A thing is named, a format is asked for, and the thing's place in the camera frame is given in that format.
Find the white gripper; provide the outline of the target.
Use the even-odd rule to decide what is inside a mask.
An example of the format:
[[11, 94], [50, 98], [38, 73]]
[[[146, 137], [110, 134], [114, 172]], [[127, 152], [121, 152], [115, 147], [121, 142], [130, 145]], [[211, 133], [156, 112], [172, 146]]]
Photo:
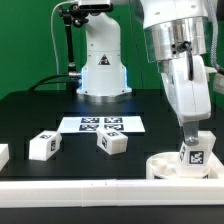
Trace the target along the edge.
[[199, 122], [210, 117], [211, 103], [207, 75], [201, 56], [193, 57], [193, 80], [188, 78], [188, 59], [171, 60], [168, 71], [161, 74], [168, 101], [182, 125], [184, 142], [199, 144]]

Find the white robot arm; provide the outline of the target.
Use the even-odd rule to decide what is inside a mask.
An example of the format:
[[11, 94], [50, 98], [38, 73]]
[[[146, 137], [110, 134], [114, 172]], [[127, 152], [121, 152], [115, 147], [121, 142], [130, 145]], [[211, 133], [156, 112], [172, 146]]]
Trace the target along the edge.
[[[130, 0], [78, 0], [86, 24], [87, 62], [78, 92], [115, 97], [129, 92], [120, 59], [120, 26], [107, 13]], [[148, 60], [158, 64], [163, 85], [187, 145], [199, 143], [199, 122], [210, 117], [202, 55], [213, 53], [205, 29], [217, 21], [218, 0], [132, 0], [142, 22]]]

